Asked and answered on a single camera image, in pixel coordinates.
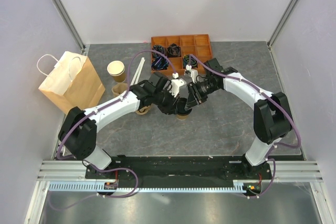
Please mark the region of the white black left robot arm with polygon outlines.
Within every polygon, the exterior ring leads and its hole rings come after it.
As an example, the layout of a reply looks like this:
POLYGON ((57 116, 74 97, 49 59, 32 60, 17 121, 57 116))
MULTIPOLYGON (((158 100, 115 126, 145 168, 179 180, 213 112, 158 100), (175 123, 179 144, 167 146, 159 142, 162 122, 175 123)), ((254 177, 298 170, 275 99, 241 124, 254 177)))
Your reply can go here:
POLYGON ((110 155, 97 146, 97 133, 124 115, 151 104, 164 114, 178 114, 186 104, 179 95, 185 86, 185 80, 179 77, 170 80, 157 71, 103 104, 85 110, 76 106, 68 112, 58 134, 60 146, 66 147, 75 159, 95 166, 103 178, 111 178, 115 165, 110 155))

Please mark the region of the pulp cardboard cup carrier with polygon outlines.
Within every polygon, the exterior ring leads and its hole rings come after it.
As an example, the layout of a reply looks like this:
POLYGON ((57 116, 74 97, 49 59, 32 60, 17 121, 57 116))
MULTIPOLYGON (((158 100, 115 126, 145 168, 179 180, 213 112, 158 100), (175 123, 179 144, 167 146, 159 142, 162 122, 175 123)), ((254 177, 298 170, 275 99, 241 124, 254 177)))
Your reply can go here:
MULTIPOLYGON (((121 95, 123 92, 125 92, 128 88, 128 85, 124 82, 122 83, 117 83, 116 85, 114 85, 111 89, 113 96, 117 97, 119 95, 121 95)), ((149 112, 151 106, 145 106, 139 110, 136 111, 136 114, 138 115, 145 115, 149 112)))

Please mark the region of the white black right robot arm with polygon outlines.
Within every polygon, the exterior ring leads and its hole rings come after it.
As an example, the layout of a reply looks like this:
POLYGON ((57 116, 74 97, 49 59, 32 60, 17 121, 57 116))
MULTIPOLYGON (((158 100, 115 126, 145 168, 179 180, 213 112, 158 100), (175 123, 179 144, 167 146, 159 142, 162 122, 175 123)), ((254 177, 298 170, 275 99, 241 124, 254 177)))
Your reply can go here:
POLYGON ((192 82, 187 84, 185 110, 204 103, 208 95, 217 90, 234 94, 252 108, 256 137, 242 156, 240 172, 245 178, 254 178, 265 163, 271 147, 292 130, 288 99, 282 92, 262 91, 235 68, 223 68, 215 58, 206 61, 204 66, 206 76, 203 81, 198 80, 198 72, 191 65, 185 66, 185 74, 192 78, 192 82))

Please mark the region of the black plastic cup lid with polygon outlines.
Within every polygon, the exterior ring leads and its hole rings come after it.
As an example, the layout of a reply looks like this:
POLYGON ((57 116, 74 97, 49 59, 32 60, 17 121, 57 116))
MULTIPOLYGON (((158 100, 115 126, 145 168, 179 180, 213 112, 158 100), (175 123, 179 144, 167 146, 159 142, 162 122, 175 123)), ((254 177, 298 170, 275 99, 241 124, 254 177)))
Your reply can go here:
POLYGON ((191 109, 186 109, 187 98, 179 98, 176 105, 176 114, 177 115, 189 115, 191 113, 191 109))

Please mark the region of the brown paper coffee cup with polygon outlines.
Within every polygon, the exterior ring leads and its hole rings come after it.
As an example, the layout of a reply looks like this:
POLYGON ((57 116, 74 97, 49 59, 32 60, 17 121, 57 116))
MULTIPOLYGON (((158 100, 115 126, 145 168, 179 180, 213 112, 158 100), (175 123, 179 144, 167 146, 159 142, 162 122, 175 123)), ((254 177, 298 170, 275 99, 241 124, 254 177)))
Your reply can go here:
POLYGON ((177 114, 176 117, 179 119, 179 120, 185 120, 187 119, 187 117, 189 116, 189 114, 177 114))

